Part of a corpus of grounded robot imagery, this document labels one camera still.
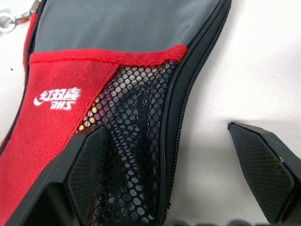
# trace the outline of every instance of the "metal ring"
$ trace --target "metal ring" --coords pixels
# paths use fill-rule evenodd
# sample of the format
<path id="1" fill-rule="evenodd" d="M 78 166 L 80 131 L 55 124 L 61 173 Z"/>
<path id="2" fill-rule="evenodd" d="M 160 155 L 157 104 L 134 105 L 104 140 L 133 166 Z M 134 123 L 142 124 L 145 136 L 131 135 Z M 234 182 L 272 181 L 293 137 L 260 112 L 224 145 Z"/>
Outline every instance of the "metal ring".
<path id="1" fill-rule="evenodd" d="M 10 13 L 2 12 L 2 13 L 0 13 L 0 17 L 8 17 L 11 20 L 8 27 L 0 26 L 0 32 L 8 33 L 8 32 L 11 32 L 16 27 L 16 20 L 15 20 L 14 16 L 11 15 Z"/>

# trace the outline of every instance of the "red fabric panel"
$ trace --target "red fabric panel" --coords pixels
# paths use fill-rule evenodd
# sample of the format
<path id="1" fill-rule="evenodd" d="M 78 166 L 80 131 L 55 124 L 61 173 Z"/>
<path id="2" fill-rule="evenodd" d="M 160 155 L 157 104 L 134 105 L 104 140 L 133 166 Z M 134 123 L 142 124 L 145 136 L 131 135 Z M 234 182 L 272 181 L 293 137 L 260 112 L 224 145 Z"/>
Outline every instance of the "red fabric panel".
<path id="1" fill-rule="evenodd" d="M 30 24 L 29 24 L 29 28 L 28 28 L 28 31 L 27 31 L 27 35 L 26 35 L 26 38 L 25 38 L 25 43 L 24 43 L 24 49 L 23 49 L 23 67 L 24 67 L 24 70 L 26 71 L 26 52 L 27 52 L 27 47 L 28 47 L 28 42 L 29 42 L 29 39 L 30 39 L 30 36 L 32 35 L 32 31 L 34 29 L 34 25 L 36 23 L 36 20 L 37 20 L 37 14 L 34 13 L 31 17 L 31 21 L 30 21 Z"/>
<path id="2" fill-rule="evenodd" d="M 0 156 L 0 226 L 9 219 L 44 167 L 66 146 L 93 101 L 122 65 L 181 61 L 187 48 L 162 52 L 121 53 L 68 50 L 33 53 L 29 82 L 13 133 Z M 46 93 L 80 89 L 71 104 L 42 101 Z M 55 99 L 63 98 L 59 94 Z"/>

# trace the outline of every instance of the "zipper track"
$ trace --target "zipper track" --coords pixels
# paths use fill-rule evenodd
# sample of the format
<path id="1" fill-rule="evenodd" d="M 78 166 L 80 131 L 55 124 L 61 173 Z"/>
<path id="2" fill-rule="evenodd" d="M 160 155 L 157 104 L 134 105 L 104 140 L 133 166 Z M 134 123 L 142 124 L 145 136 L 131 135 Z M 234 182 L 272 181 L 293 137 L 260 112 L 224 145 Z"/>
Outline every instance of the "zipper track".
<path id="1" fill-rule="evenodd" d="M 217 32 L 217 34 L 215 35 L 212 43 L 210 44 L 208 50 L 206 51 L 204 57 L 202 58 L 201 62 L 199 63 L 196 71 L 194 72 L 190 83 L 188 85 L 185 97 L 184 97 L 184 101 L 183 101 L 183 105 L 182 105 L 182 109 L 181 109 L 181 113 L 180 113 L 180 118 L 179 118 L 179 124 L 178 124 L 178 130 L 177 130 L 177 135 L 176 135 L 176 142 L 175 142 L 175 150 L 174 150 L 174 163 L 173 163 L 173 171 L 172 171 L 172 176 L 171 176 L 171 180 L 170 180 L 170 188 L 169 188 L 169 194 L 168 194 L 168 198 L 167 198 L 167 209 L 165 210 L 165 216 L 164 216 L 164 221 L 166 220 L 167 217 L 167 210 L 170 208 L 171 204 L 170 204 L 170 199 L 171 199 L 171 194 L 172 194 L 172 189 L 174 187 L 174 177 L 175 177 L 175 171 L 176 171 L 176 165 L 177 165 L 177 160 L 178 160 L 178 151 L 179 151 L 179 144 L 180 144 L 180 136 L 181 136 L 181 130 L 182 130 L 182 125 L 183 125 L 183 119 L 184 119 L 184 114 L 185 114 L 185 109 L 186 109 L 186 105 L 188 102 L 188 98 L 190 95 L 190 92 L 192 90 L 193 84 L 196 81 L 198 74 L 200 73 L 201 69 L 203 68 L 205 62 L 207 61 L 210 53 L 212 52 L 215 44 L 217 43 L 218 38 L 221 35 L 222 29 L 224 28 L 224 25 L 226 23 L 229 11 L 231 8 L 231 3 L 228 6 L 228 9 L 226 11 L 226 14 L 224 16 L 224 19 L 222 21 L 222 24 Z"/>

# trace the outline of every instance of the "white table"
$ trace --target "white table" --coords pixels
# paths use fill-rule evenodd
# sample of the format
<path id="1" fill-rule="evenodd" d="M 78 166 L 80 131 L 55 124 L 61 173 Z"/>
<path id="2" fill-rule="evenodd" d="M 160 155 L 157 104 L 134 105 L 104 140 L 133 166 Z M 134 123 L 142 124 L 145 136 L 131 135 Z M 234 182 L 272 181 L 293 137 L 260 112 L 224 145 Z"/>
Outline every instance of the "white table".
<path id="1" fill-rule="evenodd" d="M 14 14 L 32 0 L 0 0 Z M 233 0 L 187 105 L 168 219 L 266 222 L 244 180 L 227 124 L 274 132 L 301 157 L 301 1 Z M 0 34 L 0 140 L 17 112 L 28 23 Z"/>

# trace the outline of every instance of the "mesh netting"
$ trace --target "mesh netting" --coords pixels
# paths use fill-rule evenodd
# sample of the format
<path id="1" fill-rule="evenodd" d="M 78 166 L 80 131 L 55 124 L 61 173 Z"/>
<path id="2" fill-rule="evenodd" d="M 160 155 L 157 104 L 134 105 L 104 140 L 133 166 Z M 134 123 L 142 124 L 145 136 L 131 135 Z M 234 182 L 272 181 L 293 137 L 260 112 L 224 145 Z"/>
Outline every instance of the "mesh netting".
<path id="1" fill-rule="evenodd" d="M 175 68 L 120 67 L 79 126 L 105 123 L 111 134 L 86 225 L 155 220 L 161 115 Z"/>

